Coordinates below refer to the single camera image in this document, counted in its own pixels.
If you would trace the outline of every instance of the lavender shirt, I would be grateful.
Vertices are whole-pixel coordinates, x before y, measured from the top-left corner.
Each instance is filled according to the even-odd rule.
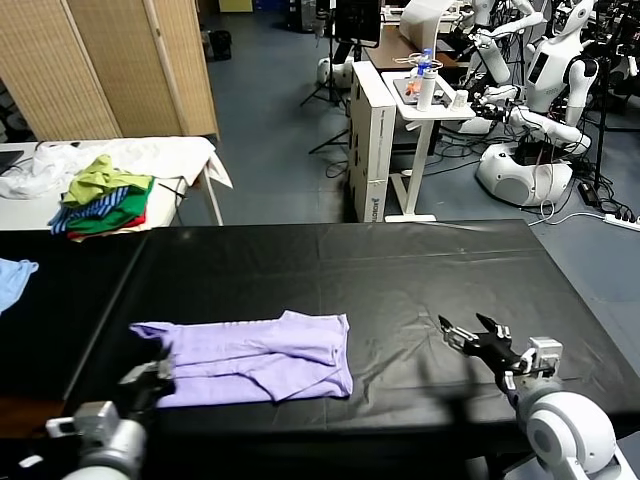
[[[345,314],[285,311],[276,320],[130,328],[171,345],[176,393],[158,407],[346,397],[353,391]]]

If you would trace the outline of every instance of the gray floor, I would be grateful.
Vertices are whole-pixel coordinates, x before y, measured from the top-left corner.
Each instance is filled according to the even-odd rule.
[[[314,88],[316,64],[326,56],[327,43],[321,41],[317,46],[313,35],[278,28],[278,20],[278,16],[256,13],[211,21],[212,27],[233,35],[233,58],[209,64],[220,123],[219,154],[235,184],[233,190],[216,190],[222,214],[229,225],[340,222],[348,207],[344,204],[343,179],[326,178],[325,169],[333,161],[344,160],[346,153],[339,147],[316,155],[307,152],[346,127],[344,113],[318,100],[298,106]],[[638,118],[640,115],[634,115],[631,107],[626,118],[612,116],[610,124],[638,125]],[[640,212],[638,147],[638,135],[608,134],[603,172],[614,181],[616,198]],[[395,157],[393,166],[408,165],[411,159]],[[431,169],[467,161],[447,159]],[[535,215],[487,196],[473,173],[471,166],[426,177],[416,211],[433,213],[440,220],[536,220]],[[181,207],[185,224],[208,223],[198,195],[191,192],[192,198]],[[593,210],[585,207],[574,191],[558,219],[578,211]],[[397,203],[388,202],[386,213],[398,212]],[[640,307],[640,255],[636,250],[640,235],[587,217],[532,229],[640,372],[640,322],[634,313]],[[622,445],[630,461],[632,453],[640,457],[640,438],[630,437]],[[640,458],[634,468],[640,472]],[[531,463],[510,478],[544,477]]]

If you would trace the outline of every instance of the lab room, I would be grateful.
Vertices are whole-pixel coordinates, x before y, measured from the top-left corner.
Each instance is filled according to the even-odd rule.
[[[0,477],[638,478],[640,1],[0,12]]]

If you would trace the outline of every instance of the water bottle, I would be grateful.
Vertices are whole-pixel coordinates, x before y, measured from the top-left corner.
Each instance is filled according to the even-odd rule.
[[[421,65],[423,67],[423,73],[424,73],[424,70],[431,70],[431,67],[433,66],[433,50],[432,49],[425,48],[422,51],[422,55],[418,59],[418,68],[420,68]]]
[[[431,106],[433,92],[436,88],[436,77],[438,72],[433,70],[433,50],[425,48],[418,61],[418,69],[422,66],[422,82],[420,85],[420,96],[418,97],[417,109],[424,112]]]

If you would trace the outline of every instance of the red cloth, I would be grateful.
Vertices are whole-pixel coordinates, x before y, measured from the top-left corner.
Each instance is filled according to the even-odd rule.
[[[142,212],[142,215],[140,215],[139,217],[134,218],[129,223],[127,223],[125,225],[122,225],[120,228],[137,227],[138,225],[142,225],[146,221],[147,221],[147,209],[145,208],[144,212]],[[78,239],[78,238],[98,237],[98,236],[104,235],[105,233],[110,233],[110,232],[96,233],[96,234],[93,234],[93,235],[83,235],[81,233],[69,232],[69,233],[67,233],[67,238],[69,240],[73,240],[73,239]]]

